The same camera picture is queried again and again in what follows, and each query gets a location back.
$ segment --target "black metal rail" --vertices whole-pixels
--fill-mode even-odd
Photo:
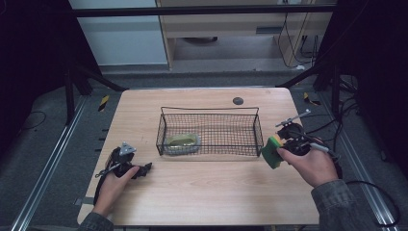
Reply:
[[[199,6],[120,9],[79,9],[51,11],[49,14],[73,15],[76,17],[147,16],[183,14],[230,14],[230,13],[332,13],[349,10],[336,4],[319,5],[244,5],[244,6]]]

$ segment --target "right hand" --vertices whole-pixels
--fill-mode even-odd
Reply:
[[[332,159],[325,152],[312,148],[306,155],[296,156],[284,148],[277,148],[276,151],[314,188],[339,179]]]

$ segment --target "small round object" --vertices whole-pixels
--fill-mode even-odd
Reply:
[[[242,99],[241,97],[235,97],[235,98],[232,100],[232,102],[233,102],[235,105],[241,105],[241,104],[243,104],[243,99]]]

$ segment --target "hand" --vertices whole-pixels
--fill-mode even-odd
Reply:
[[[284,148],[277,148],[276,151],[314,188],[339,179],[332,159],[325,152],[312,148],[306,155],[296,156]]]
[[[99,198],[93,212],[107,217],[116,200],[122,194],[126,184],[138,172],[139,167],[130,168],[122,177],[117,178],[113,172],[108,173],[100,189]]]

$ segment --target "yellow sponge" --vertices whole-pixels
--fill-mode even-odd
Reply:
[[[280,163],[283,162],[282,157],[276,151],[276,148],[281,147],[282,141],[277,135],[273,135],[268,138],[267,145],[261,148],[262,156],[267,161],[268,165],[273,169],[280,166]]]

